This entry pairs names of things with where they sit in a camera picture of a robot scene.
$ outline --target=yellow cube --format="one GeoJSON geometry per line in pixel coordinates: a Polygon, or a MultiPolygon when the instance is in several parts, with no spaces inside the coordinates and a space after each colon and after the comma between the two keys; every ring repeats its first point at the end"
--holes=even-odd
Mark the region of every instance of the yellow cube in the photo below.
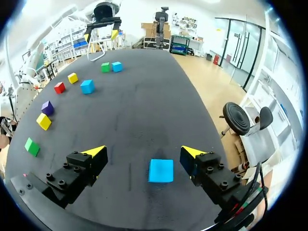
{"type": "Polygon", "coordinates": [[[41,113],[37,118],[37,123],[46,131],[51,124],[51,120],[44,113],[41,113]]]}
{"type": "Polygon", "coordinates": [[[76,73],[71,73],[69,76],[68,76],[68,81],[73,84],[73,83],[76,83],[78,81],[78,77],[76,75],[76,73]]]}

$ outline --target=stool seat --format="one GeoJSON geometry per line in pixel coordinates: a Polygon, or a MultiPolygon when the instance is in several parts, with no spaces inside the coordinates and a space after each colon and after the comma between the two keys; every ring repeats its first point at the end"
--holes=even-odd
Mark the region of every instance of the stool seat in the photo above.
{"type": "Polygon", "coordinates": [[[222,109],[229,127],[238,135],[244,136],[250,130],[250,122],[246,112],[236,103],[226,103],[222,109]]]}

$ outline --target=red cube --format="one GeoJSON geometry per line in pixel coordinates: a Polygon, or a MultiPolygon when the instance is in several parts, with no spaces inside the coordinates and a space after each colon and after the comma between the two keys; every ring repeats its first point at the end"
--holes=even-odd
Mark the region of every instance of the red cube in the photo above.
{"type": "Polygon", "coordinates": [[[56,93],[61,94],[63,93],[63,91],[65,91],[65,86],[63,82],[57,83],[56,86],[54,86],[54,89],[56,91],[56,93]]]}

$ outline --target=black office stool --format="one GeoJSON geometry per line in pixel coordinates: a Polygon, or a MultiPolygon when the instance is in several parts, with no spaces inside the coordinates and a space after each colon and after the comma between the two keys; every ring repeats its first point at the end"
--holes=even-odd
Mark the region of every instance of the black office stool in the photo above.
{"type": "Polygon", "coordinates": [[[220,116],[220,118],[224,118],[228,124],[228,127],[221,132],[222,136],[229,129],[232,129],[238,135],[249,136],[267,128],[273,122],[273,114],[268,107],[261,108],[260,117],[252,127],[250,127],[246,112],[236,103],[226,103],[222,113],[223,116],[220,116]]]}

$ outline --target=purple cube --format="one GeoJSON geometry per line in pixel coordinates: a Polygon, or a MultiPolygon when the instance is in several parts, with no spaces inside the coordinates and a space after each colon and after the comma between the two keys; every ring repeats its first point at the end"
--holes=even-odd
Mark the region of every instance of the purple cube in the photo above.
{"type": "Polygon", "coordinates": [[[43,103],[42,105],[42,113],[44,113],[47,116],[51,116],[54,112],[53,106],[50,101],[47,101],[46,103],[43,103]]]}

